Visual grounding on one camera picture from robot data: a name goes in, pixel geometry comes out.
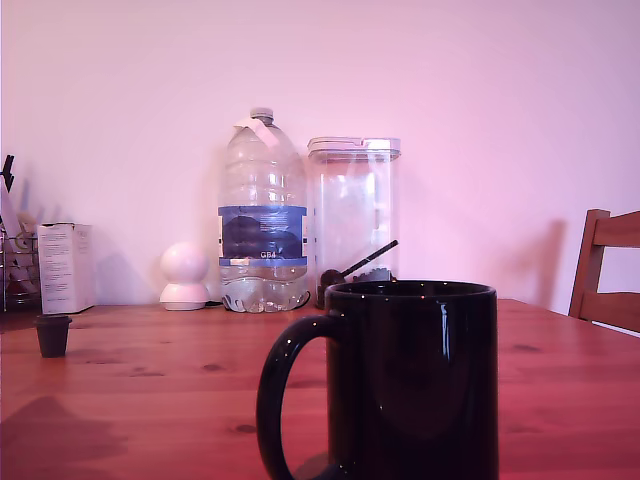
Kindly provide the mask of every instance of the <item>clear plastic container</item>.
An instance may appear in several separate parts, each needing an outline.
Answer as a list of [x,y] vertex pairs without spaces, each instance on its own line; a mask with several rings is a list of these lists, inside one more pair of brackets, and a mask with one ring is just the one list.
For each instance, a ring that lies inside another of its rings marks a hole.
[[291,310],[308,298],[304,165],[271,109],[236,127],[218,209],[222,301],[236,312]]
[[315,207],[315,300],[324,308],[329,285],[392,280],[397,275],[393,170],[400,140],[318,137],[308,147]]

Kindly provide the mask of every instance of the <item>black mug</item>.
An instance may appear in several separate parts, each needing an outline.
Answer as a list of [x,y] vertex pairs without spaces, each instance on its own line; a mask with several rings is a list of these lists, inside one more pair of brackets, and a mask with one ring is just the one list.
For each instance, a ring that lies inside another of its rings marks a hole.
[[329,461],[318,478],[498,478],[496,292],[482,285],[348,283],[326,293],[327,315],[280,335],[258,389],[262,461],[293,476],[282,451],[287,377],[300,349],[327,341]]

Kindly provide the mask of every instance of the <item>mug rim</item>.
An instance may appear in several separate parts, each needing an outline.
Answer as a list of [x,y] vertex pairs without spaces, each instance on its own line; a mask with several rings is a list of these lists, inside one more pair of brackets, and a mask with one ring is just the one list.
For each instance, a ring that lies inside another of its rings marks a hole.
[[[444,293],[438,295],[418,295],[418,294],[389,294],[389,293],[376,293],[376,292],[354,292],[354,291],[345,291],[346,288],[353,288],[354,286],[357,288],[359,286],[367,286],[367,285],[382,285],[389,286],[393,284],[404,284],[404,285],[414,285],[424,286],[425,284],[430,285],[447,285],[453,287],[472,287],[472,289],[477,289],[477,291],[471,292],[459,292],[459,293]],[[353,297],[364,297],[366,298],[379,298],[386,297],[389,299],[401,298],[401,299],[428,299],[428,300],[438,300],[438,299],[453,299],[453,298],[468,298],[468,297],[478,297],[484,295],[495,295],[496,289],[490,287],[488,285],[483,285],[481,283],[472,283],[472,282],[458,282],[458,281],[449,281],[449,280],[385,280],[385,281],[368,281],[368,282],[350,282],[350,283],[340,283],[338,285],[331,285],[327,288],[326,295],[343,297],[343,298],[353,298]]]

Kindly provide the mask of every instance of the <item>table surface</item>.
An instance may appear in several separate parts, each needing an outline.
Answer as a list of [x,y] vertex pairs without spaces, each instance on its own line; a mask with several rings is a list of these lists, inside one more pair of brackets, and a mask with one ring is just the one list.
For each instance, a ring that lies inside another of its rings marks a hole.
[[[513,300],[498,308],[501,478],[639,479],[640,339]],[[94,307],[73,317],[57,359],[40,357],[31,319],[3,315],[2,480],[266,478],[262,364],[312,311]],[[298,478],[326,463],[324,362],[312,341],[285,395]]]

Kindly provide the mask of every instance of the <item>cardboard box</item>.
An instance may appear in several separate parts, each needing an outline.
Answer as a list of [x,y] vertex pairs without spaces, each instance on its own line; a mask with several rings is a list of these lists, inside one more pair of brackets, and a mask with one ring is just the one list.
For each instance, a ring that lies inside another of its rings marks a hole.
[[42,313],[76,313],[96,303],[91,226],[38,226]]

